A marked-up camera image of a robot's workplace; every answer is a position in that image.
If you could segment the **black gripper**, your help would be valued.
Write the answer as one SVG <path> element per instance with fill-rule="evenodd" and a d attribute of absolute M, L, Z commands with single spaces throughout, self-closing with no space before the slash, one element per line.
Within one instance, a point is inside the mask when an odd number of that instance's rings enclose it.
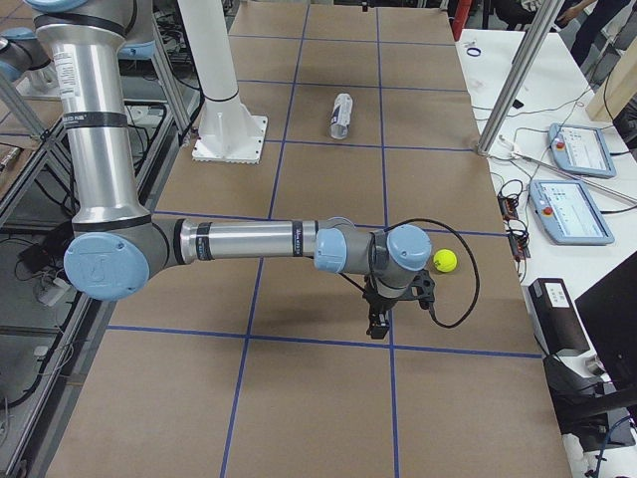
<path fill-rule="evenodd" d="M 395 306 L 397 300 L 381 296 L 369 278 L 366 278 L 364 282 L 363 299 L 369 306 L 367 334 L 371 338 L 384 340 L 390 330 L 388 312 Z"/>

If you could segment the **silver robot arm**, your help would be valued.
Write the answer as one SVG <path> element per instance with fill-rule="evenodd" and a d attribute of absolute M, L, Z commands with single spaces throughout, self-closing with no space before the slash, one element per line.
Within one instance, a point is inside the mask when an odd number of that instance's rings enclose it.
<path fill-rule="evenodd" d="M 80 209 L 64 256 L 73 286 L 100 301 L 141 290 L 159 272 L 195 261 L 307 257 L 322 271 L 364 278 L 368 334 L 382 339 L 400 301 L 434 303 L 428 235 L 412 225 L 365 232 L 323 221 L 193 223 L 154 218 L 138 199 L 118 54 L 151 33 L 147 1 L 35 1 L 38 39 L 53 59 Z"/>

